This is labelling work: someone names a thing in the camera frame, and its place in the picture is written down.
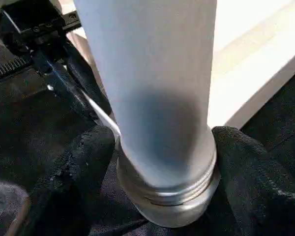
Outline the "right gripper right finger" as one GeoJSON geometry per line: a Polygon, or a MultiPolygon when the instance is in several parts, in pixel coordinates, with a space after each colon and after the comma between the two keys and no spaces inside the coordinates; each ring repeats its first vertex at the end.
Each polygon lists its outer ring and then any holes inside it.
{"type": "Polygon", "coordinates": [[[265,147],[229,126],[212,129],[217,166],[244,236],[295,236],[295,179],[265,147]]]}

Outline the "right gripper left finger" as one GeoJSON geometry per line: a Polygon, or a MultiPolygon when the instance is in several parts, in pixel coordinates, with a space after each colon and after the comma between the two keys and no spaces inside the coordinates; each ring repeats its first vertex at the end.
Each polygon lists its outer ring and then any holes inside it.
{"type": "Polygon", "coordinates": [[[88,235],[114,149],[114,135],[105,126],[78,135],[32,191],[27,235],[88,235]]]}

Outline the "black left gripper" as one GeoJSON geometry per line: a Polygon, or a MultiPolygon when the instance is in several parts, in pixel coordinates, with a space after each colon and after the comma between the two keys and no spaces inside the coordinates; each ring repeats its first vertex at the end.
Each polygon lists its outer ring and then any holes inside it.
{"type": "Polygon", "coordinates": [[[76,11],[63,15],[49,0],[0,0],[0,42],[16,56],[0,65],[0,80],[34,64],[48,90],[65,106],[86,119],[98,121],[77,83],[107,115],[112,112],[110,103],[91,66],[70,41],[65,43],[66,34],[79,27],[76,11]],[[69,73],[61,64],[46,59],[64,60],[69,73]]]}

